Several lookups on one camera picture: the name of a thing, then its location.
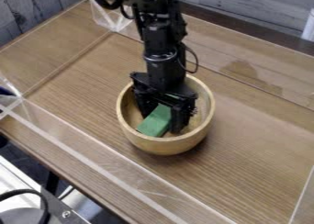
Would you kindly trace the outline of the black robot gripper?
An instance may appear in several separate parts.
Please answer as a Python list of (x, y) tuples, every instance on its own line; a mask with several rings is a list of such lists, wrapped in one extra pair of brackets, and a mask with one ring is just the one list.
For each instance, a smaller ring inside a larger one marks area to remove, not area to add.
[(163, 54), (145, 53), (147, 71), (133, 72), (134, 95), (142, 117), (146, 118), (158, 103), (171, 108), (171, 133), (178, 134), (189, 124), (198, 94), (186, 84), (187, 56), (183, 51)]

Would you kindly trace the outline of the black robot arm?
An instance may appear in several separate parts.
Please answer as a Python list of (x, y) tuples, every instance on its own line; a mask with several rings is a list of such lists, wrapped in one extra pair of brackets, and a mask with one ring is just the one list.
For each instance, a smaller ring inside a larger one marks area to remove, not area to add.
[(179, 0), (95, 0), (133, 20), (143, 42), (147, 71), (130, 74), (138, 108), (147, 117), (158, 105), (171, 109), (170, 131), (178, 133), (194, 115), (198, 94), (186, 85), (187, 22)]

